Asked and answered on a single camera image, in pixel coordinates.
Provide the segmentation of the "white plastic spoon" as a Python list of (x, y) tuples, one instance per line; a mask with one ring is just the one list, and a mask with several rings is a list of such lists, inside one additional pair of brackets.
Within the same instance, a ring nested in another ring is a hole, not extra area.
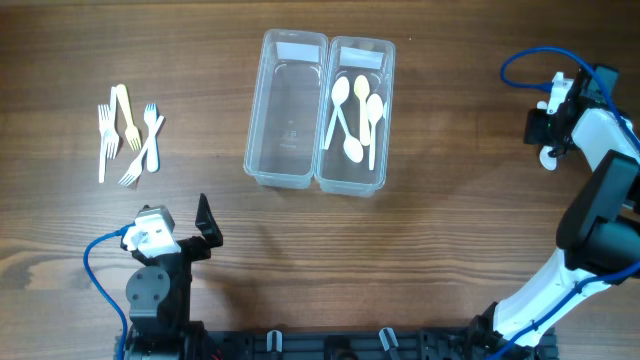
[(324, 150), (328, 150), (331, 144), (331, 140), (334, 134), (334, 129), (336, 125), (336, 120), (339, 119), (342, 125), (346, 124), (346, 119), (344, 117), (344, 113), (342, 111), (341, 105), (347, 100), (349, 96), (349, 81), (345, 76), (339, 77), (334, 83), (331, 90), (331, 101), (333, 103), (333, 112), (331, 115), (331, 119), (329, 121), (329, 125), (327, 128), (325, 140), (324, 140)]
[(378, 94), (372, 94), (366, 103), (367, 116), (370, 123), (369, 169), (374, 170), (376, 155), (376, 125), (382, 118), (384, 105)]
[(354, 163), (360, 163), (363, 160), (364, 151), (360, 141), (351, 135), (347, 125), (344, 113), (340, 107), (337, 108), (337, 117), (345, 134), (343, 142), (343, 150), (349, 160)]
[[(547, 110), (547, 103), (545, 101), (539, 101), (536, 104), (536, 108), (538, 110)], [(549, 155), (549, 152), (552, 150), (552, 147), (543, 146), (539, 152), (539, 161), (541, 165), (548, 171), (554, 171), (557, 167), (557, 159), (553, 158)]]

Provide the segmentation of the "yellow plastic spoon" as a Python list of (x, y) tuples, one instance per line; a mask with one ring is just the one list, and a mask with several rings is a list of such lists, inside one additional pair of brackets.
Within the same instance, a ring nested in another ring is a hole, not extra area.
[(366, 100), (370, 94), (370, 86), (364, 75), (358, 75), (354, 82), (354, 93), (359, 101), (359, 140), (363, 146), (370, 145), (370, 130), (367, 118)]

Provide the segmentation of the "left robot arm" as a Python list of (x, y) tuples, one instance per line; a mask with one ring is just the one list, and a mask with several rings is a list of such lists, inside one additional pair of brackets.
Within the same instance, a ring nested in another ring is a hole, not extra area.
[(223, 245), (208, 199), (199, 196), (199, 236), (177, 240), (175, 222), (161, 205), (145, 206), (121, 239), (143, 267), (126, 285), (131, 328), (119, 339), (117, 359), (221, 359), (222, 351), (201, 321), (190, 319), (191, 266)]

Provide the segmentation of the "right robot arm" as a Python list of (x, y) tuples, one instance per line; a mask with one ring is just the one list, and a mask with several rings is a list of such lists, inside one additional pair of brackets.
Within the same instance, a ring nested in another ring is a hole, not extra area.
[(527, 118), (525, 141), (551, 162), (577, 149), (592, 175), (564, 213), (556, 248), (513, 295), (476, 316), (466, 345), (492, 359), (521, 359), (543, 335), (589, 297), (639, 275), (639, 146), (630, 123), (589, 97), (539, 102)]

